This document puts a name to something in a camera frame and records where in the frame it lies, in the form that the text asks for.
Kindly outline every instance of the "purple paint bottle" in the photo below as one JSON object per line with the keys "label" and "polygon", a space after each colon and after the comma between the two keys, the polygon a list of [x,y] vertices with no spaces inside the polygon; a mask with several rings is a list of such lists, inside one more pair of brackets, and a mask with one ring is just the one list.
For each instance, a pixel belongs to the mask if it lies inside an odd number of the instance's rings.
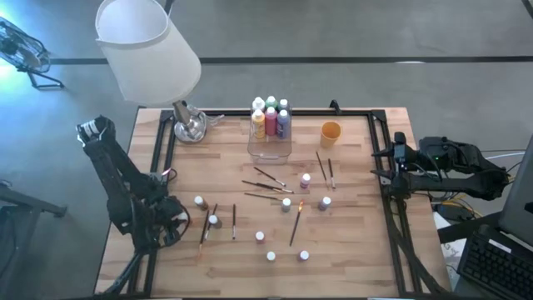
{"label": "purple paint bottle", "polygon": [[277,128],[276,133],[278,138],[286,138],[291,131],[291,123],[289,113],[283,109],[277,114]]}

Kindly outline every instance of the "clear plastic container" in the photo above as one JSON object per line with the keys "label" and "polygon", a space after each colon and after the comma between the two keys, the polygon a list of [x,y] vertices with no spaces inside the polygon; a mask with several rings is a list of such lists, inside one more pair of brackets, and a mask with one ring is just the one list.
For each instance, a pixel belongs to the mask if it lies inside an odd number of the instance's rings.
{"label": "clear plastic container", "polygon": [[287,109],[289,113],[289,127],[291,131],[285,138],[277,136],[267,136],[257,138],[253,134],[252,114],[250,112],[250,133],[248,135],[248,153],[254,163],[260,164],[284,164],[287,162],[292,152],[292,110]]}

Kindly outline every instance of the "gray floor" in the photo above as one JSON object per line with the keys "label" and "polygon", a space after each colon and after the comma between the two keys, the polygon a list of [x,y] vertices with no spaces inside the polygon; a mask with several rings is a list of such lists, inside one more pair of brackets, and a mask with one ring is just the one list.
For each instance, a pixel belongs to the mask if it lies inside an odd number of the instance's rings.
{"label": "gray floor", "polygon": [[[41,38],[56,58],[102,58],[94,43],[98,4],[7,0],[0,16]],[[172,19],[201,57],[533,55],[533,20],[520,0],[178,0]],[[122,100],[106,65],[54,66],[50,74],[67,89],[39,92],[0,62],[0,178],[69,206],[64,219],[43,215],[19,299],[91,294],[107,198],[74,127],[104,114],[126,148],[137,110]],[[533,133],[531,74],[531,63],[204,66],[191,102],[232,108],[274,94],[298,107],[331,99],[346,107],[408,107],[417,138],[524,148]],[[472,203],[490,213],[503,201]]]}

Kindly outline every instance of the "wooden tabletop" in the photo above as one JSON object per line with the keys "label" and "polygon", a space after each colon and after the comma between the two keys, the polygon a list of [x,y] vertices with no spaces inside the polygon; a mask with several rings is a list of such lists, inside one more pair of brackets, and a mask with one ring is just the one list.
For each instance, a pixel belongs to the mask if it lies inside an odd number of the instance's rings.
{"label": "wooden tabletop", "polygon": [[[407,110],[385,108],[391,134],[402,131],[415,147]],[[133,132],[130,158],[142,172],[148,172],[156,139],[160,109],[140,109]],[[326,120],[338,121],[343,134],[330,149],[319,146],[320,128]],[[153,297],[365,297],[396,296],[396,284],[387,239],[385,218],[376,176],[367,120],[363,117],[294,117],[292,154],[281,166],[259,168],[287,183],[296,191],[286,195],[291,211],[281,211],[274,200],[246,196],[244,192],[277,195],[242,183],[276,185],[256,171],[247,151],[249,117],[225,117],[198,144],[177,141],[172,167],[177,178],[169,184],[170,194],[180,199],[192,216],[182,240],[159,251]],[[164,138],[160,170],[165,157]],[[315,151],[321,155],[327,173],[330,158],[336,179],[335,192],[326,189]],[[303,173],[311,174],[311,186],[301,190]],[[210,208],[218,203],[222,228],[210,231],[202,256],[197,260],[198,242],[205,212],[193,198],[201,195]],[[317,209],[324,197],[331,206]],[[304,199],[296,237],[289,247],[297,204]],[[232,241],[232,205],[237,205],[237,239]],[[430,204],[425,197],[408,201],[407,214],[417,256],[445,288],[449,288],[441,245]],[[254,235],[263,231],[266,242],[257,245]],[[296,255],[307,250],[307,262]],[[267,252],[276,253],[268,262]],[[133,253],[130,235],[111,227],[97,292],[109,287]],[[410,285],[408,267],[404,267]]]}

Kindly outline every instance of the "keyboard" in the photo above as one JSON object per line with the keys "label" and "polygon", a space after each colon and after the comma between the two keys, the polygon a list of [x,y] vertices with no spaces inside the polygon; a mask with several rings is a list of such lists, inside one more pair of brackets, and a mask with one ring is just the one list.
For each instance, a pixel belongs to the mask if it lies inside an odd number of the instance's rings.
{"label": "keyboard", "polygon": [[457,272],[504,299],[533,300],[533,253],[484,225],[466,240]]}

